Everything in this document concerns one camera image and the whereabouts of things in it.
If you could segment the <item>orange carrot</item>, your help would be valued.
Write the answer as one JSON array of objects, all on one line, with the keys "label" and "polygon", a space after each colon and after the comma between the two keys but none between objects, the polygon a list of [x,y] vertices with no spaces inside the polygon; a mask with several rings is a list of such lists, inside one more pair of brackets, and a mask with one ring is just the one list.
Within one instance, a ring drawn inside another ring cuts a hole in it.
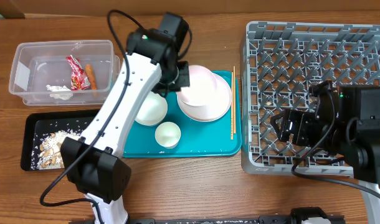
[{"label": "orange carrot", "polygon": [[96,82],[96,79],[95,79],[95,74],[94,74],[94,71],[93,71],[93,67],[90,64],[86,64],[86,66],[85,66],[85,73],[86,73],[87,78],[89,80],[90,88],[92,90],[96,90],[97,89],[97,82]]}]

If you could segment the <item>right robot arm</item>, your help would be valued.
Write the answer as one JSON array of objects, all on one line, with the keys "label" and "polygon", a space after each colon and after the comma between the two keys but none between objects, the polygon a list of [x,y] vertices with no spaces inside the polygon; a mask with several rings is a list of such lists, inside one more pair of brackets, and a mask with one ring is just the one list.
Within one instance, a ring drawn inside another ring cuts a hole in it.
[{"label": "right robot arm", "polygon": [[[291,172],[304,179],[358,189],[369,223],[380,223],[380,86],[341,85],[325,81],[309,87],[317,99],[313,112],[285,109],[270,118],[278,140],[291,141],[310,150],[294,162]],[[353,169],[357,184],[320,175],[297,172],[296,168],[317,152],[334,155]]]}]

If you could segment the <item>white tissue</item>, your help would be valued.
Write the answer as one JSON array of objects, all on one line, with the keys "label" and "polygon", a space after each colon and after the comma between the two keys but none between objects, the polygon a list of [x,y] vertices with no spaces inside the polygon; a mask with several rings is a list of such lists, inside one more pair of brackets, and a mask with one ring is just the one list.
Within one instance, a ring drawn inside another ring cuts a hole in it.
[{"label": "white tissue", "polygon": [[51,91],[50,97],[60,100],[69,100],[71,97],[73,97],[73,93],[71,93],[71,90],[64,86],[52,86],[47,85],[46,86],[48,91]]}]

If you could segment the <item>white bowl with food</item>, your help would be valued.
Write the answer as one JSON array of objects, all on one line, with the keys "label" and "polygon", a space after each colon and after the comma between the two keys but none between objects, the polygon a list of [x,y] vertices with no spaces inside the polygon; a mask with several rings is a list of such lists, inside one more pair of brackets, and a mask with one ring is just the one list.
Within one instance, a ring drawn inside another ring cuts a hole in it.
[{"label": "white bowl with food", "polygon": [[167,112],[167,101],[151,91],[139,109],[135,121],[143,126],[155,126],[164,119]]}]

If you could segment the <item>red snack wrapper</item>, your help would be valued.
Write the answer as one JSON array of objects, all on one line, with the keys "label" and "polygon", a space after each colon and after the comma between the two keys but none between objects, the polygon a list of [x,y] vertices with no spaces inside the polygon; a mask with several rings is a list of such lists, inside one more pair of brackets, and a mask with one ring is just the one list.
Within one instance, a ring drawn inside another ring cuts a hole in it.
[{"label": "red snack wrapper", "polygon": [[67,56],[66,60],[72,69],[71,90],[86,90],[90,88],[90,82],[87,75],[85,74],[85,70],[80,64],[80,61],[73,55]]}]

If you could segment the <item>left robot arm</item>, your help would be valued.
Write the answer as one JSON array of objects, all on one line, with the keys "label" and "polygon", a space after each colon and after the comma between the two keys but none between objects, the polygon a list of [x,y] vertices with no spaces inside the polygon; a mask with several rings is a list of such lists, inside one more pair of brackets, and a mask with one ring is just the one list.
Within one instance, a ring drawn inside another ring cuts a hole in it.
[{"label": "left robot arm", "polygon": [[62,173],[84,194],[94,223],[128,223],[123,193],[131,169],[121,160],[126,139],[146,96],[166,96],[189,86],[188,63],[179,50],[190,28],[139,28],[121,47],[121,75],[100,111],[78,140],[65,138],[60,148]]}]

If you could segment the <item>rice and peanut shells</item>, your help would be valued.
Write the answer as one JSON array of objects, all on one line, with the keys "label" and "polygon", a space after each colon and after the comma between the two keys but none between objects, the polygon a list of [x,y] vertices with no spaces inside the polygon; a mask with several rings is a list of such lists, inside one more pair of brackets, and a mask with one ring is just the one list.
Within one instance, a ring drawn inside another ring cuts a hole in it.
[{"label": "rice and peanut shells", "polygon": [[88,125],[79,119],[40,120],[30,135],[29,170],[64,168],[61,145],[66,137],[78,140]]}]

